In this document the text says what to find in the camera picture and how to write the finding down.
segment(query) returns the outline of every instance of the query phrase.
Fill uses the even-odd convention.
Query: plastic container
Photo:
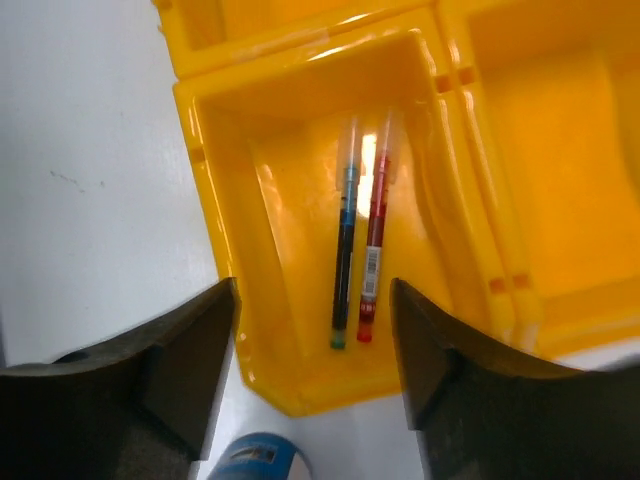
[[[329,37],[430,0],[153,0],[180,79]]]
[[[252,433],[227,447],[209,480],[312,480],[298,447],[272,433]]]
[[[442,0],[466,139],[514,299],[555,357],[640,334],[640,2]]]
[[[245,382],[292,416],[400,391],[388,285],[401,277],[508,341],[514,310],[465,142],[450,62],[418,9],[181,81],[178,111],[219,274],[236,276]],[[406,134],[389,191],[371,344],[356,341],[351,289],[344,351],[329,348],[336,154],[345,118],[363,126],[352,285],[362,284],[375,132],[385,108]]]

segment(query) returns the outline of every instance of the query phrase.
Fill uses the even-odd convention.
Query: white table
[[[0,0],[0,318],[10,364],[113,336],[218,279],[158,23],[147,0]],[[242,384],[235,359],[197,477],[257,430],[291,437],[320,480],[422,478],[400,397],[293,421]]]

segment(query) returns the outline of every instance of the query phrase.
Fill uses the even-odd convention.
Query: bin compartment
[[[394,277],[494,336],[514,314],[455,108],[434,17],[417,10],[175,87],[220,276],[243,301],[245,382],[290,415],[400,391],[389,320]],[[405,116],[391,185],[371,344],[356,341],[375,132]],[[364,124],[345,351],[329,348],[340,192],[336,155],[352,113]]]
[[[153,0],[179,78],[282,51],[430,0]]]
[[[519,346],[638,335],[640,4],[443,0],[439,25]]]

